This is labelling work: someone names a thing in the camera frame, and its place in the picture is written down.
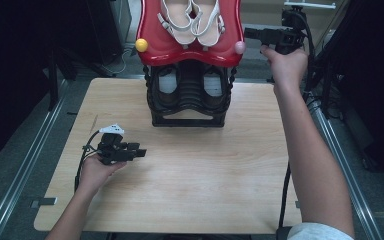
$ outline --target gray carpet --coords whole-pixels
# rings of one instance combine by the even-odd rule
[[[137,55],[125,56],[125,60],[127,67],[124,72],[117,74],[117,77],[143,76],[142,65]],[[62,149],[64,148],[65,141],[68,138],[70,128],[76,117],[71,113],[78,112],[90,81],[98,77],[96,73],[81,65],[76,65],[76,67],[79,75],[75,81],[69,82],[68,94],[62,105],[60,114],[53,129],[50,131],[0,239],[43,239],[46,235],[46,232],[39,232],[33,228],[37,209],[30,208],[30,203],[32,200],[42,197],[45,194]],[[121,62],[115,62],[107,67],[118,70],[121,69],[123,65]],[[267,79],[271,76],[267,62],[262,59],[243,59],[237,70],[238,74],[236,77],[238,81],[263,82],[261,79]],[[0,152],[0,201],[12,183],[21,162],[37,134],[38,128],[48,113],[48,103],[49,96],[46,96]],[[340,120],[333,120],[332,123],[349,159],[349,164],[384,236],[384,172],[372,173],[365,170],[361,163],[361,154],[358,152],[358,148],[353,142],[346,125]],[[357,239],[367,239],[364,229],[357,217],[357,213],[354,215]],[[105,239],[105,236],[104,233],[84,233],[82,239]],[[220,237],[222,239],[244,239],[244,236]],[[132,240],[148,238],[152,238],[152,236],[134,233],[119,236],[119,239]],[[274,235],[253,235],[252,239],[265,240],[275,238]]]

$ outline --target table surface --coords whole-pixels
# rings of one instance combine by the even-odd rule
[[[197,115],[192,110],[177,118]],[[144,80],[94,79],[80,108],[34,226],[49,231],[73,196],[82,146],[118,123],[126,142],[147,149],[113,174],[95,196],[86,231],[274,233],[287,149],[269,84],[234,83],[223,128],[153,127]],[[98,134],[92,146],[97,146]],[[301,221],[291,182],[285,225]]]

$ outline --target floor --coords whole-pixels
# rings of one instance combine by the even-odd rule
[[[140,16],[140,1],[130,0],[132,12],[131,32],[128,42],[135,38],[135,28]],[[267,62],[258,53],[258,43],[248,42],[247,52],[238,67],[237,81],[260,82],[270,78]],[[0,152],[0,239],[43,239],[46,232],[36,231],[33,221],[37,209],[31,208],[34,200],[44,196],[58,163],[59,156],[70,133],[90,81],[98,75],[81,65],[76,81],[66,81],[59,75],[61,99],[54,111],[48,112],[49,96],[46,96],[17,129]],[[110,66],[119,71],[117,77],[143,78],[142,66],[136,56],[124,56]],[[332,101],[340,95],[333,92]],[[347,126],[340,119],[324,121],[316,105],[310,111],[326,141],[334,149],[337,158],[350,170],[350,188],[353,190],[354,223],[357,239],[384,239],[384,172],[364,169],[358,151]],[[157,239],[161,236],[129,233],[119,239]],[[219,236],[221,239],[247,239],[248,236]],[[253,235],[252,239],[275,239],[274,235]],[[84,233],[82,239],[105,239],[105,233]]]

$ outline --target white sandal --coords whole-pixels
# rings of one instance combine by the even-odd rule
[[[192,0],[196,18],[192,21],[191,31],[204,46],[204,51],[216,45],[220,35],[225,32],[218,2],[218,0]]]
[[[188,45],[195,41],[195,36],[190,31],[191,0],[161,0],[161,12],[162,14],[157,15],[161,25],[184,49],[188,48]]]

